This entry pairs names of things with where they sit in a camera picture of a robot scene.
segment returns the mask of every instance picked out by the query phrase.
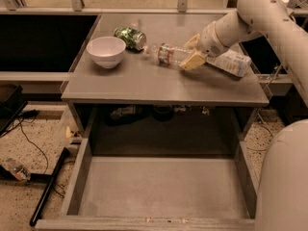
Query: drawer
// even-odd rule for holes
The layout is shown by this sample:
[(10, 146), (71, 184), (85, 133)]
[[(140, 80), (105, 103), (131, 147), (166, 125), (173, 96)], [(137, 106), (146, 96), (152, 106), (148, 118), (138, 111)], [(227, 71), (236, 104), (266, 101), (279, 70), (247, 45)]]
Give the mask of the drawer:
[(255, 190), (243, 188), (249, 167), (233, 109), (117, 126), (105, 117), (105, 106), (93, 109), (61, 216), (37, 230), (253, 230)]

